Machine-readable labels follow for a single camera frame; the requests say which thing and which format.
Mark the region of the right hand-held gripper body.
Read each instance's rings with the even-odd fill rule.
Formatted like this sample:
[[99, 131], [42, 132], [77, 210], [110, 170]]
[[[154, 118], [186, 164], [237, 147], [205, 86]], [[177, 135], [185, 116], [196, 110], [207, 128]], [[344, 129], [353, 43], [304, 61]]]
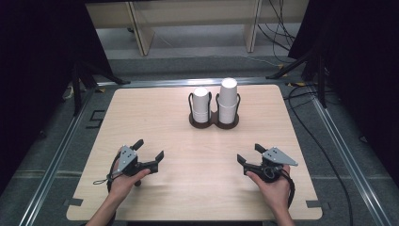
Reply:
[[257, 174], [266, 183], [274, 183], [282, 175], [284, 165], [297, 166], [298, 163], [290, 156], [285, 154], [277, 147], [266, 149], [265, 153], [261, 153], [262, 162], [260, 165], [249, 164], [243, 168], [244, 174], [252, 171]]

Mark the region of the black curtain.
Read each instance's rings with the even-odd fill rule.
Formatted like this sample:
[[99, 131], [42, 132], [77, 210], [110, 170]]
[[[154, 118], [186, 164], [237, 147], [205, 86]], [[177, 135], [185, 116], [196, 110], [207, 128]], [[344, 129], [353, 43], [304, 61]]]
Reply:
[[0, 195], [76, 76], [113, 75], [90, 0], [0, 0]]
[[328, 80], [399, 186], [399, 0], [309, 0], [289, 56], [323, 30]]

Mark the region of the person's left hand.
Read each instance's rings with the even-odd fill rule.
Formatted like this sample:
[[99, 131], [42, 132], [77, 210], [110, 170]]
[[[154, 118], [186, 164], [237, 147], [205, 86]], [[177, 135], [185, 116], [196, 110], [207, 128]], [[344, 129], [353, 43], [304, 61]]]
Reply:
[[150, 174], [149, 169], [143, 169], [134, 176], [127, 176], [123, 173], [116, 176], [111, 184], [107, 198], [112, 202], [122, 202], [131, 192], [135, 183]]

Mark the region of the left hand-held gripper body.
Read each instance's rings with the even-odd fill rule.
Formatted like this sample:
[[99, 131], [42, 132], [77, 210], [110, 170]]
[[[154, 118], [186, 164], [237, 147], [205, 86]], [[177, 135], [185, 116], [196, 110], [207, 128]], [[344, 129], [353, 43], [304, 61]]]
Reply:
[[127, 176], [134, 176], [144, 169], [150, 170], [150, 173], [158, 171], [159, 163], [155, 161], [155, 158], [150, 162], [140, 162], [137, 151], [130, 149], [130, 146], [120, 148], [111, 166], [111, 181], [122, 173]]

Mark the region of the person's right hand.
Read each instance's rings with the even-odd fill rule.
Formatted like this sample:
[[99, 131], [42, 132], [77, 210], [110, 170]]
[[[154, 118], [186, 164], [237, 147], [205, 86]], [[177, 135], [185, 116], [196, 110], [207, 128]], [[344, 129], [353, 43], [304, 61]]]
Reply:
[[287, 179], [280, 176], [274, 183], [266, 183], [257, 174], [248, 171], [246, 176], [249, 177], [260, 189], [266, 205], [271, 210], [288, 210], [290, 184]]

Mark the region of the black metal stand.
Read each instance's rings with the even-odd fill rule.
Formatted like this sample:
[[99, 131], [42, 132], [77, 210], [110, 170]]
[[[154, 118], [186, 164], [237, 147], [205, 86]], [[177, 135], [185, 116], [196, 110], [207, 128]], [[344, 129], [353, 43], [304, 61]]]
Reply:
[[325, 95], [325, 84], [326, 84], [326, 76], [325, 76], [325, 61], [321, 50], [313, 47], [308, 51], [305, 55], [301, 56], [299, 59], [295, 60], [293, 63], [290, 63], [287, 67], [280, 69], [277, 73], [268, 75], [266, 79], [280, 79], [288, 72], [296, 69], [303, 63], [306, 64], [305, 69], [303, 71], [302, 78], [304, 81], [311, 81], [314, 76], [317, 77], [317, 94], [319, 103], [323, 108], [327, 107], [326, 103], [326, 95]]
[[77, 116], [83, 108], [82, 97], [81, 97], [81, 86], [83, 83], [86, 89], [96, 89], [98, 83], [94, 79], [93, 75], [98, 74], [104, 78], [115, 82], [118, 85], [127, 85], [129, 81], [117, 78], [112, 70], [104, 70], [101, 67], [95, 66], [85, 61], [76, 61], [72, 67], [72, 91], [74, 100], [74, 112], [73, 115]]

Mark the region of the black tape mark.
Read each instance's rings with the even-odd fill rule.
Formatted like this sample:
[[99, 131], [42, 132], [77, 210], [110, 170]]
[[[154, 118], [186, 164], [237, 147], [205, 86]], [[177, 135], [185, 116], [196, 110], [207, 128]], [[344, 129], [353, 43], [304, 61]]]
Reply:
[[104, 110], [93, 110], [88, 121], [87, 129], [98, 129], [104, 121]]

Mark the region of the metal floor rail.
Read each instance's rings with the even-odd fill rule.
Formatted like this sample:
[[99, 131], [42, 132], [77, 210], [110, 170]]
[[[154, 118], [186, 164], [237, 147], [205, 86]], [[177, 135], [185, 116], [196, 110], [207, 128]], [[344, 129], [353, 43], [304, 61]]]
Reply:
[[18, 226], [33, 226], [36, 217], [47, 197], [47, 194], [49, 193], [53, 181], [56, 178], [56, 173], [59, 169], [59, 166], [63, 161], [68, 148], [71, 145], [72, 138], [78, 128], [80, 121], [82, 120], [83, 113], [87, 108], [88, 102], [90, 101], [94, 92], [95, 89], [88, 89], [85, 92], [82, 99], [82, 105], [77, 110], [77, 112], [73, 114], [67, 131], [61, 139], [60, 144], [58, 145], [55, 155], [51, 159], [48, 168], [41, 176], [40, 184], [36, 189], [34, 195], [32, 196], [31, 200], [29, 201]]
[[365, 205], [367, 206], [376, 226], [392, 226], [392, 221], [389, 219], [382, 202], [377, 197], [375, 190], [372, 188], [365, 174], [359, 167], [351, 150], [346, 144], [345, 140], [339, 129], [337, 128], [335, 122], [331, 118], [328, 110], [322, 106], [318, 100], [317, 91], [315, 89], [310, 89], [312, 92], [312, 102], [322, 120], [327, 131], [336, 146], [336, 149], [349, 172], [360, 196], [362, 197]]

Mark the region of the stack of large white cups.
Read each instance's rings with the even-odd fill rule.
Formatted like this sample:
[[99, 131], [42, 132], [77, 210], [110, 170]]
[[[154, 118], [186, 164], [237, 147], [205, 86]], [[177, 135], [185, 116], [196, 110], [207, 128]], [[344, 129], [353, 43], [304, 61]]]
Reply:
[[237, 105], [237, 81], [234, 78], [224, 78], [218, 96], [219, 121], [224, 124], [234, 122]]

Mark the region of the black wire cup holder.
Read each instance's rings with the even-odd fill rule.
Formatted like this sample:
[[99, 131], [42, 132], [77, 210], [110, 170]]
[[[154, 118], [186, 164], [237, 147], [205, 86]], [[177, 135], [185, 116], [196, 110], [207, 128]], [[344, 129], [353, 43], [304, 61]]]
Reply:
[[[208, 105], [209, 105], [211, 103], [212, 93], [209, 92], [207, 94], [207, 96], [208, 96]], [[233, 109], [234, 109], [234, 111], [233, 111], [233, 121], [230, 122], [230, 123], [224, 123], [221, 120], [222, 119], [222, 114], [221, 114], [222, 105], [219, 103], [218, 99], [219, 99], [219, 95], [216, 95], [215, 100], [216, 100], [217, 111], [212, 111], [210, 106], [209, 106], [207, 121], [204, 121], [204, 122], [196, 121], [194, 119], [194, 116], [195, 116], [195, 111], [194, 111], [194, 93], [190, 93], [188, 95], [188, 104], [189, 104], [189, 108], [190, 108], [190, 114], [188, 116], [189, 123], [193, 127], [198, 128], [198, 129], [205, 129], [205, 128], [210, 127], [211, 125], [215, 125], [216, 127], [220, 128], [220, 129], [229, 130], [229, 129], [232, 129], [235, 126], [237, 126], [238, 123], [239, 123], [238, 107], [239, 107], [240, 102], [241, 102], [241, 96], [237, 95], [237, 97], [236, 97], [237, 103], [233, 107]]]

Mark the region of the stack of small white cups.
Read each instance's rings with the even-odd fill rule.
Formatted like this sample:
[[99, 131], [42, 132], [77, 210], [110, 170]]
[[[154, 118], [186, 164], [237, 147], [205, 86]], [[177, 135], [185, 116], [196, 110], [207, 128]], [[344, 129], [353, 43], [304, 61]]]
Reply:
[[209, 91], [207, 88], [195, 88], [192, 97], [193, 119], [198, 123], [207, 122], [209, 119]]

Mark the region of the light wooden furniture frame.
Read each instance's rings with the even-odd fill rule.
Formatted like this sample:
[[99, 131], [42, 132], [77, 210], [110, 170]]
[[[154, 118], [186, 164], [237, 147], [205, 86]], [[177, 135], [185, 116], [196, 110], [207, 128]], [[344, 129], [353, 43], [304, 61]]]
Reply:
[[164, 26], [240, 24], [248, 52], [254, 51], [259, 24], [300, 23], [310, 0], [88, 0], [96, 28], [131, 28], [142, 56], [154, 29]]

